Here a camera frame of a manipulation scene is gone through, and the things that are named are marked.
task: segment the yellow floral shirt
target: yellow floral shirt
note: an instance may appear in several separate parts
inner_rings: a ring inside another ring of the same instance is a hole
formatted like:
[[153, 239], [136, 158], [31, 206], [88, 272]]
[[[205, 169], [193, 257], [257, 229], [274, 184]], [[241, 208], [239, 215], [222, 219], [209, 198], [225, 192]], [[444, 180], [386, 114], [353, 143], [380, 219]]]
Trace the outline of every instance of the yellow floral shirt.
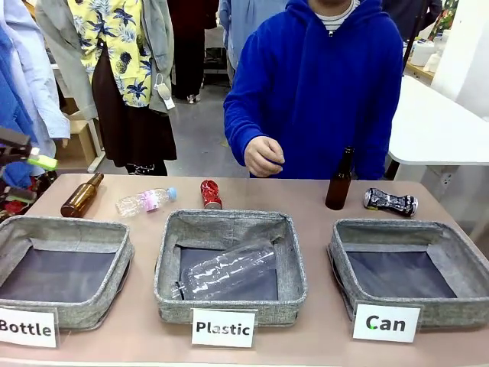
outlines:
[[124, 103], [145, 107], [151, 96], [151, 52], [141, 26], [142, 0], [68, 0], [92, 82], [103, 44]]

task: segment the pink label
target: pink label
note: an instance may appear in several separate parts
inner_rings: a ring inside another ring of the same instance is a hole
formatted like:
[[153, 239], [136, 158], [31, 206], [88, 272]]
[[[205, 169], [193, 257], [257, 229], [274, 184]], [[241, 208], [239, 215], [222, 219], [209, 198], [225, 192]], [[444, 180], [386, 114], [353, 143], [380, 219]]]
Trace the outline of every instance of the pink label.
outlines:
[[158, 209], [158, 197], [154, 190], [148, 190], [143, 192], [143, 200], [144, 200], [144, 209], [147, 212], [151, 210]]

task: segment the hood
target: hood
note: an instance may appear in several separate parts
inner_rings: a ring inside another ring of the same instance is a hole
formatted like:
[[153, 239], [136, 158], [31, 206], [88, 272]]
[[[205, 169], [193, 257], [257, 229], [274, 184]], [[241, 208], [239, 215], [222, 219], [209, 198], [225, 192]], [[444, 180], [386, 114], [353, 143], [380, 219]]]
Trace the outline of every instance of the hood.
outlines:
[[[289, 0], [286, 10], [306, 23], [316, 17], [314, 11], [309, 7], [308, 0]], [[346, 19], [345, 24], [352, 26], [381, 14], [383, 14], [381, 0], [361, 0], [360, 5]]]

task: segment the text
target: text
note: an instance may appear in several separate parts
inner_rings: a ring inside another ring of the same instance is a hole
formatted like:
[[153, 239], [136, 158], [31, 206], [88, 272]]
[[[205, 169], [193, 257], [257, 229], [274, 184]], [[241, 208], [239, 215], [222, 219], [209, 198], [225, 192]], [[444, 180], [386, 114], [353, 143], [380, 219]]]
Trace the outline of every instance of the text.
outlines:
[[380, 324], [380, 326], [375, 326], [373, 324], [374, 320], [379, 320], [379, 316], [373, 315], [367, 318], [367, 328], [371, 330], [375, 330], [379, 328], [380, 330], [393, 330], [393, 331], [404, 331], [404, 329], [406, 329], [406, 323], [404, 321], [395, 320], [393, 323], [393, 327], [391, 328], [392, 323], [389, 320], [381, 320], [382, 323]]
[[53, 330], [50, 327], [43, 327], [42, 331], [39, 323], [32, 325], [31, 323], [15, 324], [7, 323], [5, 320], [0, 320], [0, 331], [11, 331], [12, 333], [23, 333], [25, 335], [51, 336]]
[[197, 333], [201, 330], [206, 330], [212, 334], [231, 334], [231, 335], [250, 335], [250, 328], [244, 327], [241, 329], [241, 324], [231, 326], [212, 326], [211, 323], [197, 322]]

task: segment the price tag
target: price tag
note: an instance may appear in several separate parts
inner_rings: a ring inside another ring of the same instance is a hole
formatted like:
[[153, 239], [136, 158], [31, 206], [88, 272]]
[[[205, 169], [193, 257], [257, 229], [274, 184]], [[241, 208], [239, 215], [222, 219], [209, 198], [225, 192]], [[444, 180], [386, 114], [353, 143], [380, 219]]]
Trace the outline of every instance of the price tag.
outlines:
[[192, 344], [251, 348], [254, 313], [193, 310]]
[[0, 342], [56, 348], [54, 313], [0, 308]]
[[358, 304], [354, 339], [412, 343], [421, 308]]
[[163, 102], [165, 102], [165, 106], [167, 107], [167, 110], [171, 110], [175, 108], [175, 102], [173, 99], [170, 97], [169, 99], [164, 99]]

